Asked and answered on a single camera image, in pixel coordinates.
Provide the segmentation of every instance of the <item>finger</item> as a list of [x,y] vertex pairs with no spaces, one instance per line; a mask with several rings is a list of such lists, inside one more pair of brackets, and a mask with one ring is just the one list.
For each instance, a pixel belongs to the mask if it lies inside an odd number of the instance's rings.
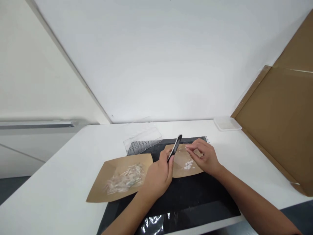
[[164,151],[166,154],[168,154],[168,155],[169,155],[169,154],[170,154],[170,152],[172,151],[172,149],[173,149],[173,148],[164,149],[163,151]]
[[194,141],[194,143],[202,143],[202,144],[204,144],[205,146],[207,146],[207,147],[209,147],[210,146],[210,144],[208,143],[208,142],[206,142],[205,140],[203,140],[203,139],[200,139],[200,138],[198,138],[198,139],[196,139],[195,141]]
[[174,168],[174,155],[172,155],[169,160],[169,172],[167,175],[167,181],[172,180],[173,178],[173,168]]
[[204,146],[202,143],[197,142],[197,143],[192,143],[191,145],[186,145],[186,148],[190,149],[190,150],[195,150],[198,149],[199,151],[201,151],[202,153],[205,152],[205,148],[207,148],[206,146]]
[[170,156],[170,152],[172,151],[172,149],[164,149],[160,152],[160,158],[159,160],[163,163],[167,163],[167,159]]
[[186,151],[189,153],[190,157],[195,161],[195,163],[199,165],[201,162],[201,158],[199,158],[199,156],[190,149],[186,149]]

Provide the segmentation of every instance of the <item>black cutting mat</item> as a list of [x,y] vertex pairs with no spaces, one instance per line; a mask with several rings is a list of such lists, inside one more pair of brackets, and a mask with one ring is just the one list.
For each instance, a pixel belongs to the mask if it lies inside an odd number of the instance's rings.
[[[183,138],[181,143],[192,143],[197,138]],[[155,162],[165,146],[174,144],[175,140],[162,140],[143,153],[150,153]],[[97,235],[119,216],[134,196],[132,194],[108,203]],[[226,189],[214,177],[203,172],[173,178],[165,194],[156,201],[135,234],[166,234],[239,215],[240,211]]]

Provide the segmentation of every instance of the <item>floor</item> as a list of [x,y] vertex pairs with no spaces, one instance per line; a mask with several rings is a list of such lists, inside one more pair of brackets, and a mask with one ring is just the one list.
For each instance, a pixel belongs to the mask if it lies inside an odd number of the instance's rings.
[[[0,205],[27,180],[27,177],[0,179]],[[282,212],[297,226],[303,235],[313,234],[313,200],[282,209]],[[256,235],[247,221],[221,228],[204,235]]]
[[30,176],[0,179],[0,205],[29,178]]

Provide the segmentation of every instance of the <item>white wall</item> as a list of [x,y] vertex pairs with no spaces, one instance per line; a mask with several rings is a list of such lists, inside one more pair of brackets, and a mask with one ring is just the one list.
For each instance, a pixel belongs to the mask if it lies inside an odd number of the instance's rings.
[[109,123],[25,0],[0,1],[0,120]]
[[35,0],[113,122],[230,115],[313,0]]

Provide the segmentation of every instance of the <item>person's left hand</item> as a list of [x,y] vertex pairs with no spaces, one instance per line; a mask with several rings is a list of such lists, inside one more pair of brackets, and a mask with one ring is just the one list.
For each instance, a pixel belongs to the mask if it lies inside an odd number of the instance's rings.
[[161,151],[160,159],[152,163],[147,171],[146,178],[139,193],[149,200],[158,200],[172,182],[174,155],[171,156],[169,163],[167,163],[167,158],[171,151],[172,149]]

